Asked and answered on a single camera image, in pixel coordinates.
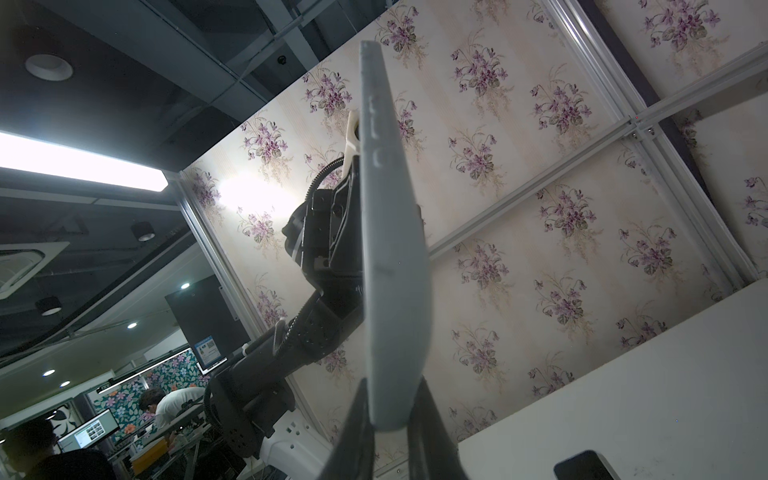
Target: computer monitor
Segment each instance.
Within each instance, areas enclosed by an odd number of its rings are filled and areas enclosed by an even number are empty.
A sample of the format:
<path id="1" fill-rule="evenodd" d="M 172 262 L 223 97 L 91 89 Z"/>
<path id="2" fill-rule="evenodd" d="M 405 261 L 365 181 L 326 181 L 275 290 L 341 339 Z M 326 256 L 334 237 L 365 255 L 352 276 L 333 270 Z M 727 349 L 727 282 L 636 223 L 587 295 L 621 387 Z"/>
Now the computer monitor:
<path id="1" fill-rule="evenodd" d="M 112 412 L 107 409 L 61 437 L 58 440 L 58 447 L 62 452 L 86 449 L 119 429 L 118 422 L 114 419 Z"/>

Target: black phone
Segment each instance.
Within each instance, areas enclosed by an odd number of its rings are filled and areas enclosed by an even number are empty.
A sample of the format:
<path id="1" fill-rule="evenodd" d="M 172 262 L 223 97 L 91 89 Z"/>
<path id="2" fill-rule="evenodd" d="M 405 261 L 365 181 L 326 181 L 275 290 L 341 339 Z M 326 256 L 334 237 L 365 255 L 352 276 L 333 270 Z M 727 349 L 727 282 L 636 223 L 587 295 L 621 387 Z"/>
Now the black phone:
<path id="1" fill-rule="evenodd" d="M 619 480 L 608 471 L 594 450 L 587 450 L 554 466 L 558 480 Z"/>

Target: person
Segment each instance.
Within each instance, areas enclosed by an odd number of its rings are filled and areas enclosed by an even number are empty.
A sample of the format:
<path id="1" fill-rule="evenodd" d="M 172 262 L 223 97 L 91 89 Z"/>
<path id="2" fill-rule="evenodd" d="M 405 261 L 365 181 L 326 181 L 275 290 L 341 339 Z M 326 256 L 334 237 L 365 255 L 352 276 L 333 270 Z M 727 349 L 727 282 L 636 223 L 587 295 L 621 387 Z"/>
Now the person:
<path id="1" fill-rule="evenodd" d="M 117 480 L 101 452 L 74 450 L 56 455 L 55 444 L 53 425 L 37 418 L 7 432 L 2 447 L 11 467 L 26 474 L 25 480 Z"/>
<path id="2" fill-rule="evenodd" d="M 202 401 L 205 389 L 192 386 L 166 394 L 163 389 L 149 389 L 139 397 L 139 409 L 154 413 L 154 427 L 162 429 L 173 422 L 185 406 Z"/>

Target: white shirt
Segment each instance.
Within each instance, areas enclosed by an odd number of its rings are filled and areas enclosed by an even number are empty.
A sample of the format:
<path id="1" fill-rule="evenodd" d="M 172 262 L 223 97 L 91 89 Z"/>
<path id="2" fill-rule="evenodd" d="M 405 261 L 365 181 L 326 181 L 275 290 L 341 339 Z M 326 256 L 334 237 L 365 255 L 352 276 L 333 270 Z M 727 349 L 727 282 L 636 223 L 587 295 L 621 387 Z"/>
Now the white shirt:
<path id="1" fill-rule="evenodd" d="M 160 403 L 157 404 L 157 411 L 154 414 L 154 427 L 162 429 L 173 422 L 176 415 L 181 411 L 181 406 L 190 400 L 198 400 L 203 397 L 205 389 L 199 386 L 191 386 L 188 389 L 178 389 L 167 394 Z"/>

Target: white desk surface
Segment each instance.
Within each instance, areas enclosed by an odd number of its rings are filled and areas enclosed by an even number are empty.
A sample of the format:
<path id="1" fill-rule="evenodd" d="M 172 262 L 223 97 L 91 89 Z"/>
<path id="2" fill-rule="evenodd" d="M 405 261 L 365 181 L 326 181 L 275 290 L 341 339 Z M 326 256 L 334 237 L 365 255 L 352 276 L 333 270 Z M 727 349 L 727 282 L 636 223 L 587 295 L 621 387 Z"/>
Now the white desk surface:
<path id="1" fill-rule="evenodd" d="M 472 480 L 553 480 L 588 449 L 617 480 L 768 478 L 768 279 L 458 448 Z"/>

